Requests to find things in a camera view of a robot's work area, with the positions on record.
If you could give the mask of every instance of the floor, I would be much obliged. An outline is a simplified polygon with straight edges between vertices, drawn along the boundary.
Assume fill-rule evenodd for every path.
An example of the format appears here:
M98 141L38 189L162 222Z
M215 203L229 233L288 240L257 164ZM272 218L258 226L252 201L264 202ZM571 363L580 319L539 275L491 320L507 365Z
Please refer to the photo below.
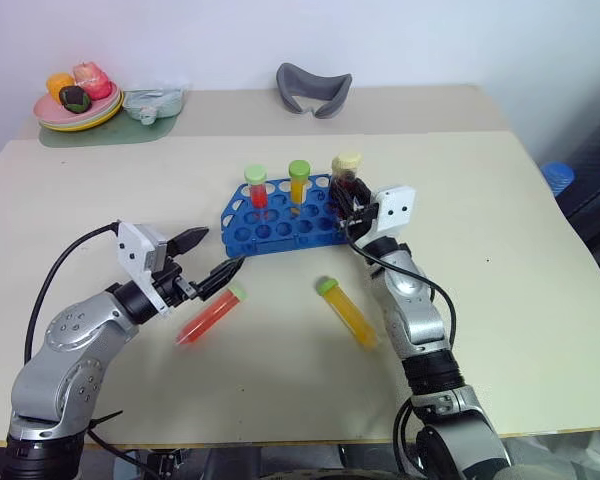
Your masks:
M505 439L514 463L541 465L568 480L600 480L600 432ZM147 451L133 452L146 460ZM4 451L0 448L0 467ZM248 480L280 471L348 467L395 471L390 444L234 447L182 451L172 480ZM124 462L102 450L85 450L85 479L131 480Z

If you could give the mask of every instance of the table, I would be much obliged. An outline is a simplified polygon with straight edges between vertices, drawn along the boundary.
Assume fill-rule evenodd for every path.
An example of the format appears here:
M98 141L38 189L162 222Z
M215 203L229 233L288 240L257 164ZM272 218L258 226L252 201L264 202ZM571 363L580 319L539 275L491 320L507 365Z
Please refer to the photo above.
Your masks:
M600 428L600 272L479 89L357 89L332 121L287 113L270 91L193 92L152 143L48 149L33 132L25 126L0 154L0 445L30 310L66 245L116 218L165 235L208 225L180 260L202 279L224 258L219 216L245 164L265 164L270 178L297 158L328 172L345 149L363 152L368 185L417 189L400 240L454 299L455 355L498 432ZM97 238L67 260L34 350L55 313L126 280L114 246ZM375 352L315 293L325 274L381 332ZM102 436L154 448L387 441L409 391L363 262L346 246L309 249L250 258L237 279L248 300L191 350L173 339L199 302L141 328L107 372L96 416L125 413Z

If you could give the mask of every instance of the red liquid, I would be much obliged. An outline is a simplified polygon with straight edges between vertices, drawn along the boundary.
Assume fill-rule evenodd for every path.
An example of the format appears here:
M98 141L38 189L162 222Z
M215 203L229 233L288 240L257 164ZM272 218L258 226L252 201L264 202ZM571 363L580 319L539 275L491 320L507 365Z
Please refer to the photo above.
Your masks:
M195 342L238 303L240 303L238 297L231 290L227 290L215 302L205 308L202 313L185 325L178 334L176 343Z
M265 208L267 206L267 187L264 183L261 185L251 185L249 187L251 194L251 203L255 208Z

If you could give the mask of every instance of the stack of plates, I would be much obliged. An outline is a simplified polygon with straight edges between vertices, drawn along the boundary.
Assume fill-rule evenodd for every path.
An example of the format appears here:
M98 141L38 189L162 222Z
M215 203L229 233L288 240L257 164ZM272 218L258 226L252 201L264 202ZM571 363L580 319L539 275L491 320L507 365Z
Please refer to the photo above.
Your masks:
M33 114L43 127L58 132L77 132L100 125L113 117L122 106L124 94L114 83L108 97L94 100L84 113L71 113L48 93L33 107Z

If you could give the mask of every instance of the green mat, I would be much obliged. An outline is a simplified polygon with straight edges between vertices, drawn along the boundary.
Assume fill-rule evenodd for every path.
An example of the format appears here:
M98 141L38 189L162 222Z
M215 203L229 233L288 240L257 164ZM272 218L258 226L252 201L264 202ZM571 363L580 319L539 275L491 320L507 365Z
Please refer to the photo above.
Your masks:
M81 132L56 132L40 127L38 140L45 147L71 148L96 145L152 142L171 131L178 117L158 118L153 125L142 125L123 110L109 121Z

